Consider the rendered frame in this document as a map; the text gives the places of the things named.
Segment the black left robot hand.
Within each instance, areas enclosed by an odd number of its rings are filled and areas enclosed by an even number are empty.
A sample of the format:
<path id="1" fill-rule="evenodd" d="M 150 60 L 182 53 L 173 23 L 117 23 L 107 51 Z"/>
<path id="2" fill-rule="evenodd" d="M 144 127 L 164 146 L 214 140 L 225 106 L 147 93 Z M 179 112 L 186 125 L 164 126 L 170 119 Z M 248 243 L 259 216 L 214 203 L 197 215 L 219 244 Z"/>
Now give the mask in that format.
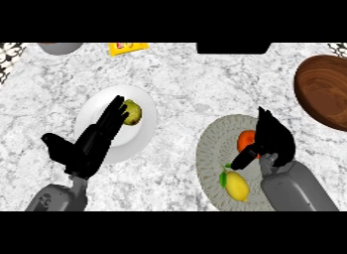
<path id="1" fill-rule="evenodd" d="M 67 166 L 65 173 L 88 180 L 102 165 L 113 140 L 129 116 L 124 97 L 117 95 L 95 124 L 90 124 L 73 143 L 54 133 L 42 137 L 51 159 Z"/>

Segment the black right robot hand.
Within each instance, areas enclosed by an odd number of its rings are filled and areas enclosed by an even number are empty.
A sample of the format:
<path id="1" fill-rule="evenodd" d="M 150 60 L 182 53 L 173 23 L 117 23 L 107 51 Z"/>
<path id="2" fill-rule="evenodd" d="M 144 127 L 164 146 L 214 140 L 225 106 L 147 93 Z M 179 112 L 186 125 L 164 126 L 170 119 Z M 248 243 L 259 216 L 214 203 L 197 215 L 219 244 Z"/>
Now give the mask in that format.
<path id="1" fill-rule="evenodd" d="M 257 156 L 278 154 L 274 166 L 284 167 L 294 159 L 296 142 L 291 131 L 274 117 L 269 110 L 260 107 L 256 141 L 247 145 L 232 161 L 232 169 L 243 170 Z"/>

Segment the orange squash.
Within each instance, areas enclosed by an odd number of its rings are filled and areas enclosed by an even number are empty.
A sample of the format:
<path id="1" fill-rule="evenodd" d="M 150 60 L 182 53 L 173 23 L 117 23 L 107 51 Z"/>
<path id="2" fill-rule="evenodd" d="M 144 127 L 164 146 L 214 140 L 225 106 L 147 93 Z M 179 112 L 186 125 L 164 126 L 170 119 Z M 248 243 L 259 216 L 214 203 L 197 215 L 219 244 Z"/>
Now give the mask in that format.
<path id="1" fill-rule="evenodd" d="M 238 151 L 243 152 L 245 148 L 251 148 L 251 151 L 257 155 L 257 158 L 260 158 L 260 153 L 257 151 L 257 148 L 254 146 L 256 143 L 256 130 L 245 130 L 238 138 Z"/>

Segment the grey round woven placemat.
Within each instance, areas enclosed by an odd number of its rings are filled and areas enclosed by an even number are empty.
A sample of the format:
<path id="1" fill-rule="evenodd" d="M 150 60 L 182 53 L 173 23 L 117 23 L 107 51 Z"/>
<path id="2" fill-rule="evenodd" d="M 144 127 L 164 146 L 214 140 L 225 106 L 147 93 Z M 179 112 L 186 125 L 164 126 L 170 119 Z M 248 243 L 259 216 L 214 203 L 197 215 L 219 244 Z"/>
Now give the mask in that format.
<path id="1" fill-rule="evenodd" d="M 247 130 L 257 129 L 259 120 L 250 115 L 228 115 L 209 126 L 197 148 L 197 171 L 204 193 L 220 211 L 274 211 L 260 187 L 260 160 L 254 160 L 240 171 L 250 185 L 250 201 L 232 199 L 220 185 L 223 166 L 240 154 L 238 139 Z"/>

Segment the brown wooden bowl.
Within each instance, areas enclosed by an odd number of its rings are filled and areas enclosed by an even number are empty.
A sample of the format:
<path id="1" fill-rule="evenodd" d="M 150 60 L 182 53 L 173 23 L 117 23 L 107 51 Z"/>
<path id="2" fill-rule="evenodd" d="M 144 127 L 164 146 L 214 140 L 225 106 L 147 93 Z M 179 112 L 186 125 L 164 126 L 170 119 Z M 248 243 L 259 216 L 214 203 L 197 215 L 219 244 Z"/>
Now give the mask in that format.
<path id="1" fill-rule="evenodd" d="M 300 64 L 294 93 L 310 117 L 347 132 L 347 60 L 322 55 Z"/>

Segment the grey round bowl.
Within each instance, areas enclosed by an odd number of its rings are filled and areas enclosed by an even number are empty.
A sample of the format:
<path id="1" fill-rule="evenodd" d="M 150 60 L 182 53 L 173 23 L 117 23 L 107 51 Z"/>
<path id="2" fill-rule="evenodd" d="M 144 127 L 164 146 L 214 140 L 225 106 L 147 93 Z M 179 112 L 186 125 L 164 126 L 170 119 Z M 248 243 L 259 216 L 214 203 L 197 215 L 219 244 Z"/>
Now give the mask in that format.
<path id="1" fill-rule="evenodd" d="M 43 51 L 54 55 L 62 56 L 73 53 L 85 44 L 83 43 L 40 43 Z"/>

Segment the white plate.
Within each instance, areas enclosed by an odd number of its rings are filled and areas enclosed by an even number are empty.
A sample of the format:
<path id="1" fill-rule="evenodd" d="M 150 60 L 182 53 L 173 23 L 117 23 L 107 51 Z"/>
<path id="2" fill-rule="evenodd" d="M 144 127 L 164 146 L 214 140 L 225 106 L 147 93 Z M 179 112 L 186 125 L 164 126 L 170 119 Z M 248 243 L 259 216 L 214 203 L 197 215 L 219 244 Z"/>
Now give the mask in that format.
<path id="1" fill-rule="evenodd" d="M 142 108 L 142 118 L 135 126 L 124 125 L 111 143 L 104 162 L 117 164 L 129 160 L 147 147 L 155 133 L 158 111 L 148 92 L 133 85 L 116 85 L 104 89 L 88 101 L 76 123 L 76 138 L 82 136 L 88 126 L 93 124 L 107 105 L 120 95 Z"/>

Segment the green pear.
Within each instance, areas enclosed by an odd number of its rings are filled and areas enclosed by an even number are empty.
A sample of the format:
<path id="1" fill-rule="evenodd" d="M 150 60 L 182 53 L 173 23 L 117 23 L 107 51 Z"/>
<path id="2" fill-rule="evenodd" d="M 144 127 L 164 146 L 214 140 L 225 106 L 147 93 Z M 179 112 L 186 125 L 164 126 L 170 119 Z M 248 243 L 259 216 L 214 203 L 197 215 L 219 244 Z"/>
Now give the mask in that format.
<path id="1" fill-rule="evenodd" d="M 126 112 L 129 113 L 129 116 L 124 119 L 124 124 L 129 126 L 135 126 L 139 124 L 139 121 L 142 119 L 142 107 L 132 99 L 127 99 L 124 101 L 124 104 L 127 105 Z"/>

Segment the yellow lemon with leaf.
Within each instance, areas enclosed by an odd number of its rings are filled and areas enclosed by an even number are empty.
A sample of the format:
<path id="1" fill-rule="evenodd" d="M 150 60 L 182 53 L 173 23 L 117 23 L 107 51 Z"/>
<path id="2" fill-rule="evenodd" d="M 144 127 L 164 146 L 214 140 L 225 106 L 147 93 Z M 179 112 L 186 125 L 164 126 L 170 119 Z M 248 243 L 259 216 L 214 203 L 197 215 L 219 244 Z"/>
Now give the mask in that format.
<path id="1" fill-rule="evenodd" d="M 228 191 L 234 200 L 241 202 L 250 201 L 250 185 L 243 175 L 231 168 L 229 164 L 223 165 L 223 171 L 220 173 L 220 185 Z"/>

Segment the black appliance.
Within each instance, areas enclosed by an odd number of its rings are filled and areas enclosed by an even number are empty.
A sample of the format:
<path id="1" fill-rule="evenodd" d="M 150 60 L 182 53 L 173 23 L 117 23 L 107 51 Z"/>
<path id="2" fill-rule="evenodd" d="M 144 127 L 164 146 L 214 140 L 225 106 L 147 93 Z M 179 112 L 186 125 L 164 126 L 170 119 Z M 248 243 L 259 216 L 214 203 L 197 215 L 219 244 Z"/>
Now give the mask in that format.
<path id="1" fill-rule="evenodd" d="M 262 55 L 269 46 L 271 43 L 198 43 L 197 50 L 207 55 Z"/>

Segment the yellow packet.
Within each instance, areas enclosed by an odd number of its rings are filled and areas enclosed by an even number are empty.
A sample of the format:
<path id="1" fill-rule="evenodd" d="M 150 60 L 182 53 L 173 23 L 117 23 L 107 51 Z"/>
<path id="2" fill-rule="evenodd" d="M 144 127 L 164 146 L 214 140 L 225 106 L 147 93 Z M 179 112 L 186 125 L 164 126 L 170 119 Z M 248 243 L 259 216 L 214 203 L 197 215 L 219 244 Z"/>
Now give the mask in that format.
<path id="1" fill-rule="evenodd" d="M 116 57 L 132 52 L 148 50 L 148 43 L 110 43 L 108 44 L 108 54 Z"/>

